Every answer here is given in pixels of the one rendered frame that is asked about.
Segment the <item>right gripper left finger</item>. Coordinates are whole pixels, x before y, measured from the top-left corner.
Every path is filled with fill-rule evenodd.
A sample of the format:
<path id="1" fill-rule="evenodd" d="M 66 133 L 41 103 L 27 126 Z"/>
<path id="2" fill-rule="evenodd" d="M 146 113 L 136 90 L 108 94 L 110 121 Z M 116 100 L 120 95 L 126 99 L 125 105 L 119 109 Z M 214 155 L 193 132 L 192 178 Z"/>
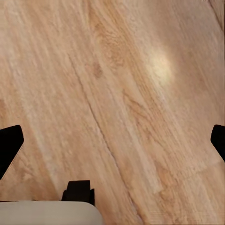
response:
<path id="1" fill-rule="evenodd" d="M 0 130 L 0 180 L 24 143 L 20 125 Z"/>

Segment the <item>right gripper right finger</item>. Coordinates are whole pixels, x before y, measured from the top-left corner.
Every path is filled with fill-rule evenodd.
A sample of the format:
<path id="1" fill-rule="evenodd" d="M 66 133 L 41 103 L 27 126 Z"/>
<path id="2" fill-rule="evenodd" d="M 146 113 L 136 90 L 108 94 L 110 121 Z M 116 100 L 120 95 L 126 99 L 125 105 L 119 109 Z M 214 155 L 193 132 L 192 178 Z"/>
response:
<path id="1" fill-rule="evenodd" d="M 225 126 L 214 125 L 210 141 L 225 161 Z"/>

